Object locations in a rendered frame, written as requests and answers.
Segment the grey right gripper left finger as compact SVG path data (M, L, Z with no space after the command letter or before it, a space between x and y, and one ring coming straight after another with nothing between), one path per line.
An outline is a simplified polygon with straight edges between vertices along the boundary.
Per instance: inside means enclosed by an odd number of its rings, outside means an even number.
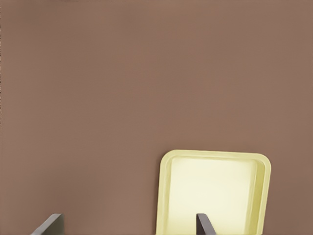
M65 235L64 215L52 214L30 235Z

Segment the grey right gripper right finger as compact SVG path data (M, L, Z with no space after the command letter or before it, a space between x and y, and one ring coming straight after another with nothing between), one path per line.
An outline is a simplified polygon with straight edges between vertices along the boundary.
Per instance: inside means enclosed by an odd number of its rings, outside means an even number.
M196 235L217 235L205 213L198 213L196 215Z

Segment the pale yellow rectangular tray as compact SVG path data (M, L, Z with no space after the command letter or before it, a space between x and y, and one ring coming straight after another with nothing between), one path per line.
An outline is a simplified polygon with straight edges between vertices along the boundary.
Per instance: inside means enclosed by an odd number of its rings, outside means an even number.
M196 235L198 213L217 235L262 235L270 174L258 153L169 151L160 162L156 235Z

